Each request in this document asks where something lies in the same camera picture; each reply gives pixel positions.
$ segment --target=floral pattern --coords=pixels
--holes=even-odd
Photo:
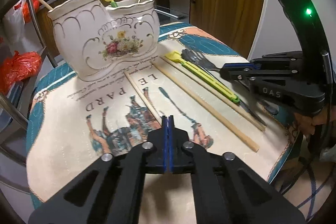
[[[117,37],[109,35],[110,43],[104,41],[105,50],[99,52],[104,60],[107,58],[120,57],[128,53],[137,53],[142,47],[143,40],[140,40],[135,35],[131,38],[126,37],[126,31],[119,31]]]

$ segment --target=ceramic utensil holder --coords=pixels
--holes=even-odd
[[[58,50],[81,80],[97,80],[120,62],[155,52],[159,20],[154,0],[132,1],[105,8],[99,0],[68,0],[48,12]]]

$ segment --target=black cable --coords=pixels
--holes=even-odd
[[[326,82],[327,82],[327,88],[329,88],[330,90],[327,90],[327,95],[329,95],[329,100],[328,100],[328,111],[327,111],[327,123],[325,126],[325,130],[323,131],[323,133],[321,134],[320,137],[320,141],[315,149],[315,151],[311,154],[311,157],[309,159],[309,161],[301,168],[301,170],[295,175],[295,177],[292,179],[291,183],[288,185],[288,187],[286,187],[286,189],[281,193],[282,195],[284,195],[285,193],[287,193],[293,186],[294,184],[297,182],[297,180],[299,179],[299,177],[306,171],[306,169],[308,168],[308,166],[312,163],[312,161],[314,160],[315,156],[319,155],[321,152],[321,149],[323,147],[324,141],[327,138],[330,128],[331,128],[331,122],[330,122],[330,118],[331,118],[331,102],[332,102],[332,95],[333,95],[333,74],[332,74],[332,67],[331,67],[331,63],[330,63],[330,58],[329,58],[329,54],[327,51],[323,50],[321,52],[322,58],[323,58],[323,63],[324,63],[324,68],[325,68],[325,78],[326,78]]]

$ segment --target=bolt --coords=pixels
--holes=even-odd
[[[113,159],[113,155],[110,153],[105,153],[100,157],[103,161],[110,161]]]
[[[193,148],[194,147],[194,143],[193,142],[185,142],[183,144],[184,148]]]
[[[144,149],[151,149],[153,147],[153,144],[151,142],[144,142],[142,144],[142,148]]]
[[[224,153],[224,159],[226,160],[234,160],[236,158],[236,155],[232,152],[225,152]]]

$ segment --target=person's hand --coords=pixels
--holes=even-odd
[[[314,135],[315,126],[319,124],[325,124],[327,122],[328,108],[324,107],[322,111],[315,117],[303,116],[299,113],[294,113],[295,119],[299,125],[299,129],[306,136]],[[336,106],[331,107],[330,121],[336,120]]]

